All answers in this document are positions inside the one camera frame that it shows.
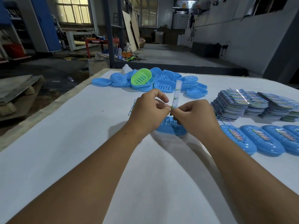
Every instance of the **red bucket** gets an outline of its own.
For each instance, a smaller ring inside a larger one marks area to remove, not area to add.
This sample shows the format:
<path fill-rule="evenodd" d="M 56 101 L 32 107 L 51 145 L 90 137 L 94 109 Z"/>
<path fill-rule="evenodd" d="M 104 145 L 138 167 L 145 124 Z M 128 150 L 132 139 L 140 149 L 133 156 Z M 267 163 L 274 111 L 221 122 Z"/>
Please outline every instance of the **red bucket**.
<path fill-rule="evenodd" d="M 5 44 L 2 45 L 2 47 L 5 49 L 7 55 L 11 58 L 20 58 L 20 57 L 25 57 L 27 56 L 23 49 L 21 44 Z"/>

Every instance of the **blue metal panel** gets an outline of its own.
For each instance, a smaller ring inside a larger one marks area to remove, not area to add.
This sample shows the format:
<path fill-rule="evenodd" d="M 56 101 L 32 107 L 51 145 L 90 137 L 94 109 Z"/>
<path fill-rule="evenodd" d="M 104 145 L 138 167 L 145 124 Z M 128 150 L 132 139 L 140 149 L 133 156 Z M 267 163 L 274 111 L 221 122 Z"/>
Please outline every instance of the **blue metal panel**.
<path fill-rule="evenodd" d="M 2 25 L 12 25 L 10 16 L 4 6 L 3 0 L 0 0 L 0 24 Z"/>
<path fill-rule="evenodd" d="M 31 0 L 31 3 L 34 8 L 40 28 L 43 32 L 49 52 L 60 50 L 61 46 L 46 0 Z"/>

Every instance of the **person's right hand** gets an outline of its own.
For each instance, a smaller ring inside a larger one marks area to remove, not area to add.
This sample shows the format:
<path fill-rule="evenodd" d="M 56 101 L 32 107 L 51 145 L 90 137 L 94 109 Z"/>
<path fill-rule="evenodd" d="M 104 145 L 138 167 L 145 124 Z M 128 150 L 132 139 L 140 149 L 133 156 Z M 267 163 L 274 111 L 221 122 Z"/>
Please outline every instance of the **person's right hand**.
<path fill-rule="evenodd" d="M 190 101 L 172 109 L 171 114 L 201 142 L 212 139 L 214 135 L 223 134 L 214 109 L 207 100 Z"/>

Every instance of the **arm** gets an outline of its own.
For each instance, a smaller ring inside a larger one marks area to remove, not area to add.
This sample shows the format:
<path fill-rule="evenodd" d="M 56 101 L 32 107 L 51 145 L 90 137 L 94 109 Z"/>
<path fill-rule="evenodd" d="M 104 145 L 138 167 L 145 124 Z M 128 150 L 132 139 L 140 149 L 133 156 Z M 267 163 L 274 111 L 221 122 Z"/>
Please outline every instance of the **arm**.
<path fill-rule="evenodd" d="M 207 148 L 246 223 L 299 223 L 299 196 L 222 132 L 207 100 L 171 113 Z"/>
<path fill-rule="evenodd" d="M 143 94 L 120 131 L 8 223 L 102 223 L 134 149 L 171 110 L 156 96 L 169 101 L 157 89 Z"/>

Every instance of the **workbench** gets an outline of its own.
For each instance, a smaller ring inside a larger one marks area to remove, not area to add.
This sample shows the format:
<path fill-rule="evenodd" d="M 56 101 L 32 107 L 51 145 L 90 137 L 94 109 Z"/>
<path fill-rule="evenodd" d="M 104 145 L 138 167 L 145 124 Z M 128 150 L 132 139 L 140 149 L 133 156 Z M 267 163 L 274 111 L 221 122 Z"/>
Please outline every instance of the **workbench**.
<path fill-rule="evenodd" d="M 128 120 L 142 92 L 131 88 L 89 85 L 120 71 L 104 69 L 1 138 L 0 224 L 100 147 Z M 257 78 L 196 75 L 213 101 L 227 88 L 275 93 L 299 101 L 299 91 Z M 174 93 L 166 94 L 172 104 Z M 191 101 L 181 93 L 179 105 Z M 283 126 L 259 117 L 232 124 Z M 299 156 L 252 158 L 299 194 Z M 206 148 L 193 136 L 154 131 L 133 152 L 115 190 L 103 223 L 242 223 L 224 181 Z"/>

